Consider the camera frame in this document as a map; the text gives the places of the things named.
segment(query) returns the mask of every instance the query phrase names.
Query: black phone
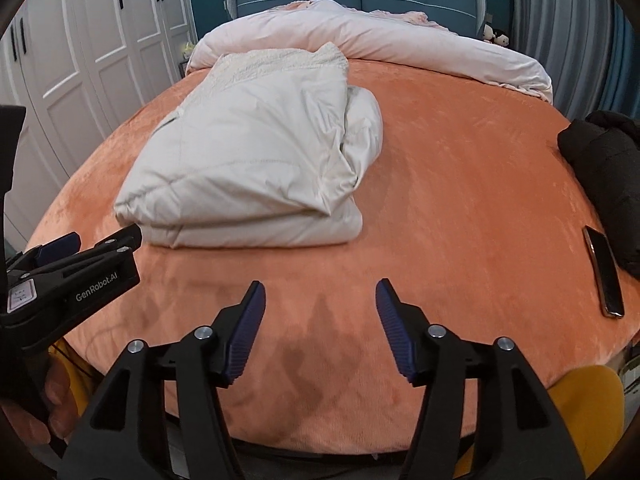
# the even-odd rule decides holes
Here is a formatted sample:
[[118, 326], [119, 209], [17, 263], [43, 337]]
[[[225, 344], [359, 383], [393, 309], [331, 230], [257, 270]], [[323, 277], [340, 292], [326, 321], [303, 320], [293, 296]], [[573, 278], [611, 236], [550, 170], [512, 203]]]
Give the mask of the black phone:
[[607, 317], [624, 317], [625, 306], [622, 303], [622, 290], [620, 290], [616, 263], [613, 260], [609, 242], [604, 234], [589, 226], [585, 226], [582, 232], [596, 275], [602, 313]]

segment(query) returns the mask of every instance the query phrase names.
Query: human hand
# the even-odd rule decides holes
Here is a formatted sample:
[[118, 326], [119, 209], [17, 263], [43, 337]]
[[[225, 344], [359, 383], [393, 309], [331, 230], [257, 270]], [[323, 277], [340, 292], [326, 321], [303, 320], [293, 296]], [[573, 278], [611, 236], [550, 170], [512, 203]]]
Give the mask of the human hand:
[[[53, 404], [49, 415], [49, 428], [59, 438], [68, 437], [78, 422], [78, 407], [71, 393], [71, 380], [65, 365], [51, 357], [44, 386], [45, 394]], [[41, 446], [51, 440], [49, 428], [12, 400], [0, 399], [0, 408], [27, 446]]]

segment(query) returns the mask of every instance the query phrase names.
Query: pink bedding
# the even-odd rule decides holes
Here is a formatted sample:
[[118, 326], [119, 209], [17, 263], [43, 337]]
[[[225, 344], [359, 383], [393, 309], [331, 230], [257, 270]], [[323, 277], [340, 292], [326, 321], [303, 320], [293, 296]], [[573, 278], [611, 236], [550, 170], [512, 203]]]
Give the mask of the pink bedding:
[[[156, 123], [204, 78], [188, 76], [123, 124], [62, 190], [31, 245], [118, 229], [111, 206]], [[582, 240], [598, 221], [556, 149], [567, 121], [504, 88], [373, 61], [350, 84], [382, 110], [382, 154], [355, 199], [364, 230], [343, 246], [136, 252], [142, 283], [66, 337], [100, 371], [127, 342], [180, 339], [261, 280], [268, 304], [246, 371], [220, 392], [232, 436], [288, 449], [408, 447], [422, 391], [398, 374], [374, 306], [404, 301], [459, 336], [513, 337], [546, 384], [603, 364], [640, 328], [640, 283], [620, 272], [627, 315], [602, 317]], [[469, 391], [471, 400], [475, 392]], [[176, 413], [175, 389], [167, 408]], [[473, 429], [475, 408], [465, 413]]]

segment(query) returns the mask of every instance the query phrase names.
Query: white wardrobe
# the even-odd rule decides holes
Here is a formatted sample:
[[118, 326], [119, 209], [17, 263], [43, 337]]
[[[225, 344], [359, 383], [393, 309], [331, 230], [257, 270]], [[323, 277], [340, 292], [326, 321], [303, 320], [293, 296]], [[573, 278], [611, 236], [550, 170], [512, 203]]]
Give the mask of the white wardrobe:
[[4, 236], [22, 250], [68, 178], [180, 78], [190, 0], [26, 0], [0, 40], [0, 102], [27, 108]]

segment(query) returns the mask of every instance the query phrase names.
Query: white duvet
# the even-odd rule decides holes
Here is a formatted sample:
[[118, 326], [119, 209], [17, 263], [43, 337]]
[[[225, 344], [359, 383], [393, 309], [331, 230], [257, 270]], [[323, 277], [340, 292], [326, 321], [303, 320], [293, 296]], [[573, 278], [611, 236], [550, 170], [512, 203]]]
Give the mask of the white duvet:
[[352, 198], [382, 147], [373, 94], [331, 43], [229, 54], [167, 115], [116, 198], [121, 224], [169, 247], [354, 239]]

